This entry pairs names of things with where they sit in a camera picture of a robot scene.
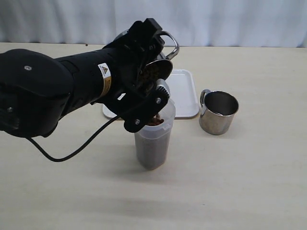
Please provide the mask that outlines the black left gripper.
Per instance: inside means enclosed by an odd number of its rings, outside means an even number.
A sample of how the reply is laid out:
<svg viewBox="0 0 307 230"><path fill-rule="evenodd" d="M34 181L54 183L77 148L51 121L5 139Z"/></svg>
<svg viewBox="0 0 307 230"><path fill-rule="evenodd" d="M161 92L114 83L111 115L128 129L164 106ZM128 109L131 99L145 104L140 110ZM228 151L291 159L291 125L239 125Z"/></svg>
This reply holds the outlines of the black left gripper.
<svg viewBox="0 0 307 230"><path fill-rule="evenodd" d="M161 52L164 47L165 42L160 37L162 27L154 18L146 18L145 21L135 21L130 28L143 28L143 47L138 46L135 41L129 39L124 42L120 42L119 40L116 42L112 41L103 48L108 54L106 64L109 67L111 75L111 85L104 89L104 96L111 96L109 93L113 80L116 77L122 77L125 70L130 75L138 73L139 65L145 56L145 51L153 49Z"/></svg>

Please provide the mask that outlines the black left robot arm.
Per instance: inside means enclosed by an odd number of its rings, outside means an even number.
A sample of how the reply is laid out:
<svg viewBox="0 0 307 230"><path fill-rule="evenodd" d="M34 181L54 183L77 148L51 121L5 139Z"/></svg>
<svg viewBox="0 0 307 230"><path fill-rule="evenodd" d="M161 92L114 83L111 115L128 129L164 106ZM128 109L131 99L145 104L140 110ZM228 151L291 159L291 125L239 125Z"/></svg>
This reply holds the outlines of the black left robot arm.
<svg viewBox="0 0 307 230"><path fill-rule="evenodd" d="M52 58L28 49L0 56L0 128L20 138L47 137L60 119L87 105L104 104L139 131L167 103L144 67L162 51L162 27L152 18L136 21L101 49Z"/></svg>

